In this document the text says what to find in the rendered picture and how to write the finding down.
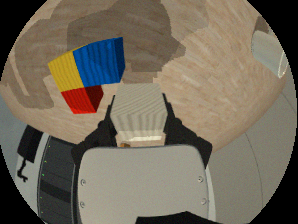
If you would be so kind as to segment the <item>beige mug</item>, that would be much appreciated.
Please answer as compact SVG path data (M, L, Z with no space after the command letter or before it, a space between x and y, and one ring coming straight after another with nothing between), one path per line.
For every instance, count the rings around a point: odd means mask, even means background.
M251 50L256 60L270 69L278 78L281 78L286 71L288 59L279 40L273 37L273 34L270 26L268 34L259 30L255 31Z

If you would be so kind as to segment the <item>yellow cube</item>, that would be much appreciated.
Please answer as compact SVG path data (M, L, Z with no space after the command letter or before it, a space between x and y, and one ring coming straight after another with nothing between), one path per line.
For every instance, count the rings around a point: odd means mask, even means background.
M73 55L73 51L81 47L70 50L69 53L66 52L48 63L60 92L84 87Z

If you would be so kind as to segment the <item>blue cube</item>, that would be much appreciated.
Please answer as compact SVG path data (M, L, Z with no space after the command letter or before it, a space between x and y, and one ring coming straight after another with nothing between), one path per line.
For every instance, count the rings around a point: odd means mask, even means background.
M120 83L125 70L123 37L90 43L73 55L84 87Z

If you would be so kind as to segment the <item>red cube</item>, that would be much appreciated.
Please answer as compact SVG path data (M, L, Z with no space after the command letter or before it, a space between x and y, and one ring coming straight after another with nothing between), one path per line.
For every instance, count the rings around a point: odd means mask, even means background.
M104 95L101 85L61 92L74 114L96 113Z

